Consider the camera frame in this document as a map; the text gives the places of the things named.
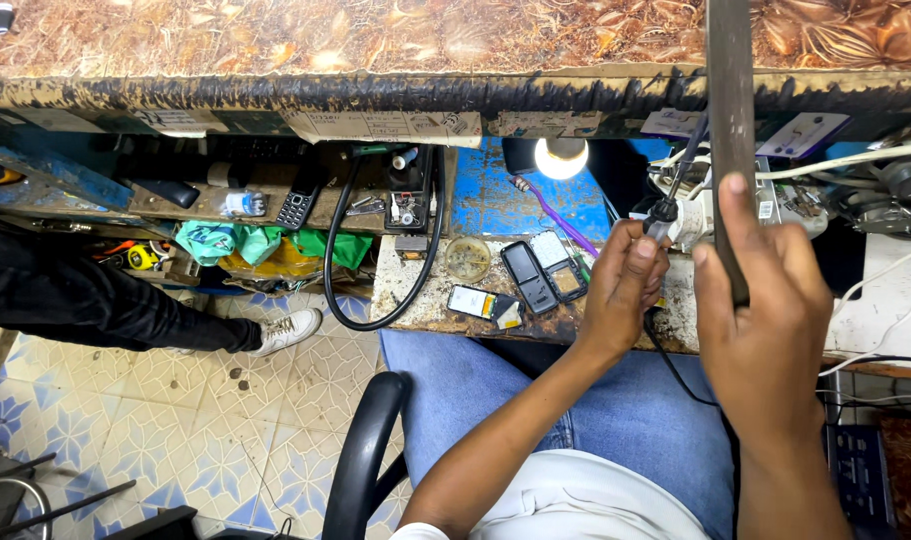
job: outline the barcode label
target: barcode label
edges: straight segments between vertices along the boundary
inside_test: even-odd
[[[759,202],[759,219],[772,217],[772,201]]]

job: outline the white shirt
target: white shirt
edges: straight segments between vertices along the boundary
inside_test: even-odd
[[[531,455],[470,540],[707,540],[701,523],[651,480],[577,449]],[[448,540],[413,522],[391,540]]]

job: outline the chair armrest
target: chair armrest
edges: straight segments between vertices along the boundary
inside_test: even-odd
[[[372,517],[378,468],[385,456],[392,426],[408,399],[408,381],[398,373],[372,377],[355,410],[349,434],[335,467],[322,537],[362,540]]]

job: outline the blue jeans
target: blue jeans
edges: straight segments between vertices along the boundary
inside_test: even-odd
[[[472,339],[380,330],[391,371],[412,394],[402,410],[413,485],[459,439],[531,379]],[[691,391],[714,399],[695,356],[672,355]],[[535,452],[576,449],[635,471],[671,493],[713,540],[732,538],[732,452],[716,407],[689,399],[653,352],[630,351],[545,434]]]

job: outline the hand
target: hand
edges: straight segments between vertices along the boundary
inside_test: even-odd
[[[641,334],[642,313],[659,300],[668,256],[643,236],[639,220],[622,219],[612,228],[592,268],[585,315],[572,345],[611,366]],[[668,238],[662,247],[672,245]]]
[[[814,389],[832,296],[801,227],[761,227],[738,174],[726,176],[718,189],[751,305],[733,309],[718,253],[697,246],[692,258],[702,362],[743,448],[755,456],[790,450],[801,438],[818,436],[822,423]]]

